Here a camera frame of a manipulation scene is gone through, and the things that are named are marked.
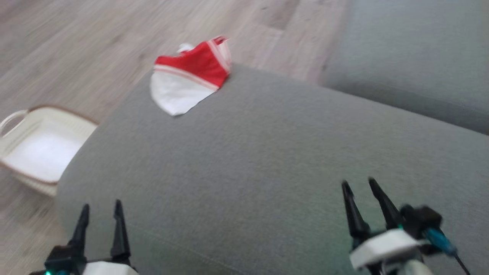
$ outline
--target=white basket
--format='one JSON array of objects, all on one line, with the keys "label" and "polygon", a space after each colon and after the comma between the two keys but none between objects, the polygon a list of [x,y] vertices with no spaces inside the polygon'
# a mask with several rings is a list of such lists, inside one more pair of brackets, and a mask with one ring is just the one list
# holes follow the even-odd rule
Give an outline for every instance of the white basket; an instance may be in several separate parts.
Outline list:
[{"label": "white basket", "polygon": [[[1,136],[7,124],[22,116]],[[0,123],[0,163],[27,186],[54,197],[61,174],[96,127],[52,106],[15,112]]]}]

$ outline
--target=wooden floor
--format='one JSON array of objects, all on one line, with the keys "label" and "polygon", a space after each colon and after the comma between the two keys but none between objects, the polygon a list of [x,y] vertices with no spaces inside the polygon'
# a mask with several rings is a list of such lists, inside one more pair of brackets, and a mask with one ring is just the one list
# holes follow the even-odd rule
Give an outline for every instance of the wooden floor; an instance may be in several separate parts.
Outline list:
[{"label": "wooden floor", "polygon": [[[347,1],[2,0],[0,118],[57,104],[101,121],[158,55],[221,34],[234,62],[317,84]],[[0,181],[0,272],[23,275],[66,236],[51,199]]]}]

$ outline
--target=red fabric section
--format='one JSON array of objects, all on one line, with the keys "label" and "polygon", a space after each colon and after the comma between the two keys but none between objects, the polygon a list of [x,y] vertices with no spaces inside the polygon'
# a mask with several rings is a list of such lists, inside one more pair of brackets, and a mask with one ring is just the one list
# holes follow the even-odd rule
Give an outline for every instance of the red fabric section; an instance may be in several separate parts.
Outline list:
[{"label": "red fabric section", "polygon": [[202,42],[194,49],[182,52],[179,56],[159,56],[155,64],[172,66],[187,71],[219,88],[228,75],[217,61],[207,42]]}]

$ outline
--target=gray upholstery fabric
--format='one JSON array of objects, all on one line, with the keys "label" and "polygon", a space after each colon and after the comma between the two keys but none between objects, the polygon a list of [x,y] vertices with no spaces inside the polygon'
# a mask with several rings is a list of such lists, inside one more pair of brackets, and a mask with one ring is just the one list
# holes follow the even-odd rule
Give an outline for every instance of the gray upholstery fabric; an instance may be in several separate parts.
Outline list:
[{"label": "gray upholstery fabric", "polygon": [[489,135],[489,1],[354,0],[324,86]]},{"label": "gray upholstery fabric", "polygon": [[[83,203],[92,207],[90,258],[109,253],[119,198],[142,275],[355,274],[340,183],[382,228],[373,176],[396,204],[439,210],[468,266],[486,270],[488,136],[238,65],[180,117],[159,109],[148,85],[149,75],[59,183],[68,231]],[[460,274],[442,256],[429,264]]]}]

